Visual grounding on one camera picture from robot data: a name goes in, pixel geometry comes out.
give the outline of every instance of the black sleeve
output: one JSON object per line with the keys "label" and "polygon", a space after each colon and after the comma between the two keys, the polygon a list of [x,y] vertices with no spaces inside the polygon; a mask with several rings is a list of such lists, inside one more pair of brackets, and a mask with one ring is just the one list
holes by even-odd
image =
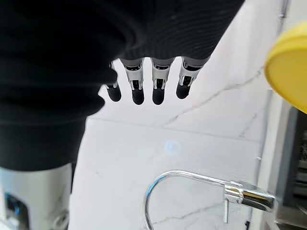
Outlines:
{"label": "black sleeve", "polygon": [[77,161],[119,57],[208,58],[244,0],[0,0],[0,167]]}
{"label": "black sleeve", "polygon": [[76,162],[86,118],[104,105],[97,93],[116,80],[109,63],[152,17],[153,1],[127,2],[0,1],[0,167]]}

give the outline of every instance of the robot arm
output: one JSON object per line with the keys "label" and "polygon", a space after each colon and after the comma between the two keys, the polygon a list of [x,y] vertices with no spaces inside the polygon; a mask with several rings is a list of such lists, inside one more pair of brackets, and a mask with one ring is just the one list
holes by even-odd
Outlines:
{"label": "robot arm", "polygon": [[141,104],[140,63],[152,57],[153,100],[160,104],[172,60],[184,56],[177,89],[184,98],[243,1],[2,1],[3,228],[68,228],[73,171],[86,118],[104,105],[98,96],[103,84],[114,101],[120,99],[112,60],[121,58],[133,99]]}

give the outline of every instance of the gray marble vein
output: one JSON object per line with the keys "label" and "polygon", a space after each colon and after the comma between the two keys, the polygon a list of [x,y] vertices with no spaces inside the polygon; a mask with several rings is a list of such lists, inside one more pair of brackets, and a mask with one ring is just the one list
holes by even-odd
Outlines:
{"label": "gray marble vein", "polygon": [[246,133],[250,130],[250,128],[252,127],[253,123],[255,122],[255,120],[259,117],[259,115],[261,113],[263,113],[264,108],[261,108],[259,111],[257,111],[256,113],[253,114],[253,116],[251,117],[251,119],[247,122],[246,126],[244,127],[244,129],[242,130],[242,132],[240,132],[239,137],[240,138],[245,138]]}
{"label": "gray marble vein", "polygon": [[216,98],[218,95],[222,94],[223,92],[225,91],[229,91],[229,90],[236,90],[236,89],[240,89],[240,88],[243,88],[244,86],[248,85],[248,84],[251,84],[255,79],[257,79],[263,72],[263,67],[261,67],[257,73],[255,74],[255,76],[253,76],[252,78],[242,82],[242,83],[234,83],[234,84],[228,84],[226,85],[223,89],[217,91],[216,93],[212,94],[210,97],[208,97],[206,100],[190,107],[190,108],[187,108],[185,110],[183,110],[180,114],[170,118],[168,121],[166,121],[165,123],[161,124],[160,126],[163,127],[163,126],[167,126],[173,122],[175,122],[179,117],[181,117],[182,115],[185,115],[186,113],[189,113],[189,112],[192,112],[204,105],[206,105],[207,103],[209,103],[210,101],[212,101],[214,98]]}
{"label": "gray marble vein", "polygon": [[[209,206],[209,207],[199,208],[199,209],[196,209],[196,210],[194,210],[192,212],[189,212],[189,213],[187,213],[187,214],[185,214],[185,215],[183,215],[181,217],[166,217],[165,219],[163,219],[161,221],[154,222],[153,225],[165,223],[165,222],[167,222],[169,220],[172,220],[172,219],[184,220],[184,219],[186,219],[186,218],[188,218],[190,216],[193,216],[193,215],[196,215],[196,214],[199,214],[199,213],[202,213],[202,212],[206,212],[206,211],[208,211],[208,210],[210,210],[212,208],[223,206],[223,205],[224,205],[224,203],[218,203],[218,204],[214,204],[214,205]],[[146,227],[144,226],[144,227],[140,228],[139,230],[146,230]]]}
{"label": "gray marble vein", "polygon": [[197,223],[199,218],[196,218],[195,220],[193,220],[191,223],[187,224],[185,227],[184,227],[184,230],[188,230],[191,226],[193,226],[195,223]]}

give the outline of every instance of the yellow lid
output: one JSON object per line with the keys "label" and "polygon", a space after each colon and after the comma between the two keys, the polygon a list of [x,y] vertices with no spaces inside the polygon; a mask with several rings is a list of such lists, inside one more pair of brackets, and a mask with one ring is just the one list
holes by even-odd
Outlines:
{"label": "yellow lid", "polygon": [[307,23],[279,37],[268,54],[265,75],[276,92],[307,113]]}

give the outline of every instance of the chrome faucet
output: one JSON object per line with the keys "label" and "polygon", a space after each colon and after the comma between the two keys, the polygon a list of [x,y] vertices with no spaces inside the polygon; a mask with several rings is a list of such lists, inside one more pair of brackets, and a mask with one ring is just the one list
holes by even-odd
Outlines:
{"label": "chrome faucet", "polygon": [[148,206],[151,193],[156,185],[162,180],[168,177],[186,177],[189,179],[205,182],[219,187],[224,187],[224,222],[228,223],[228,207],[229,202],[241,204],[253,208],[257,208],[263,211],[271,212],[274,208],[275,197],[263,191],[262,189],[248,184],[246,182],[234,182],[221,180],[209,176],[204,176],[192,172],[182,171],[182,170],[173,170],[167,171],[160,176],[158,176],[155,181],[148,187],[145,198],[144,198],[144,214],[145,214],[145,225],[148,230],[154,230],[154,227],[151,223]]}

